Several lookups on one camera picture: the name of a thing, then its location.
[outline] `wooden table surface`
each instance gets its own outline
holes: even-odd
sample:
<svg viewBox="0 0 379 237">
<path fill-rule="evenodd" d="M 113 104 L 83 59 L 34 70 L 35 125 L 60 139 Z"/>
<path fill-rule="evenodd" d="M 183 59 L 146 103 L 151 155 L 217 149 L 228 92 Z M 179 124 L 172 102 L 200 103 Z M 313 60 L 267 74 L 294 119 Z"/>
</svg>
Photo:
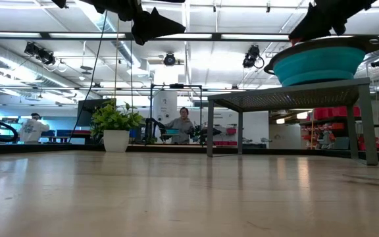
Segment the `wooden table surface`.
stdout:
<svg viewBox="0 0 379 237">
<path fill-rule="evenodd" d="M 349 159 L 0 155 L 0 236 L 379 236 L 379 167 Z"/>
</svg>

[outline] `person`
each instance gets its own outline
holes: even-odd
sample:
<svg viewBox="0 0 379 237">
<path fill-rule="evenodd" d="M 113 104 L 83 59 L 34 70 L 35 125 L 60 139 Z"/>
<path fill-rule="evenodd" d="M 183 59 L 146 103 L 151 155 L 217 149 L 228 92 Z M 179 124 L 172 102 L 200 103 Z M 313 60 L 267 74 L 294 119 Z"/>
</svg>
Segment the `person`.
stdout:
<svg viewBox="0 0 379 237">
<path fill-rule="evenodd" d="M 49 131 L 48 125 L 44 125 L 38 121 L 40 118 L 38 113 L 32 113 L 32 119 L 28 119 L 18 132 L 20 142 L 24 142 L 24 144 L 39 143 L 42 132 Z"/>
<path fill-rule="evenodd" d="M 170 123 L 167 123 L 164 126 L 166 128 L 179 130 L 178 136 L 172 136 L 172 144 L 189 144 L 189 133 L 194 129 L 194 125 L 188 118 L 189 111 L 187 108 L 182 107 L 179 110 L 179 114 L 181 115 L 181 117 L 172 120 Z"/>
</svg>

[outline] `blue bowl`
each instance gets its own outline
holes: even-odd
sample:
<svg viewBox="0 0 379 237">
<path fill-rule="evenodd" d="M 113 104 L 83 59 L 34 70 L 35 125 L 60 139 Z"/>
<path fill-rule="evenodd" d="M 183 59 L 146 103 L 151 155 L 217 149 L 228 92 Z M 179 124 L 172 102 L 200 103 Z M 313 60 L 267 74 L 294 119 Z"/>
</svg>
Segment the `blue bowl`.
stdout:
<svg viewBox="0 0 379 237">
<path fill-rule="evenodd" d="M 364 51 L 352 47 L 313 49 L 282 59 L 274 66 L 274 73 L 282 86 L 353 79 L 364 58 Z"/>
<path fill-rule="evenodd" d="M 285 49 L 264 71 L 275 74 L 282 86 L 353 79 L 365 55 L 379 50 L 378 36 L 326 38 Z"/>
</svg>

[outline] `white shirt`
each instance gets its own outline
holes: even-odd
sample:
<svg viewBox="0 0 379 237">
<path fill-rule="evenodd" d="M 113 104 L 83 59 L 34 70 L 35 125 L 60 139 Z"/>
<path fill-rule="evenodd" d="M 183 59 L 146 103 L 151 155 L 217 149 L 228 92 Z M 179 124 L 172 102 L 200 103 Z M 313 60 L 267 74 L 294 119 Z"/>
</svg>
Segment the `white shirt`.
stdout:
<svg viewBox="0 0 379 237">
<path fill-rule="evenodd" d="M 42 132 L 49 131 L 49 126 L 34 119 L 28 119 L 23 124 L 18 135 L 21 142 L 38 142 Z"/>
</svg>

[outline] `person in white shirt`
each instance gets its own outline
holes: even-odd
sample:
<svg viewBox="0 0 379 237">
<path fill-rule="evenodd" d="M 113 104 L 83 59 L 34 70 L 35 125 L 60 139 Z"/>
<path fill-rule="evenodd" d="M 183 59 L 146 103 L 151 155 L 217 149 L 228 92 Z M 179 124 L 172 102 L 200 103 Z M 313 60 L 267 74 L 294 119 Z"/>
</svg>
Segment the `person in white shirt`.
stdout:
<svg viewBox="0 0 379 237">
<path fill-rule="evenodd" d="M 28 119 L 21 127 L 18 136 L 20 142 L 25 144 L 38 144 L 42 132 L 49 131 L 49 126 L 39 122 L 40 115 L 32 113 L 32 119 Z"/>
</svg>

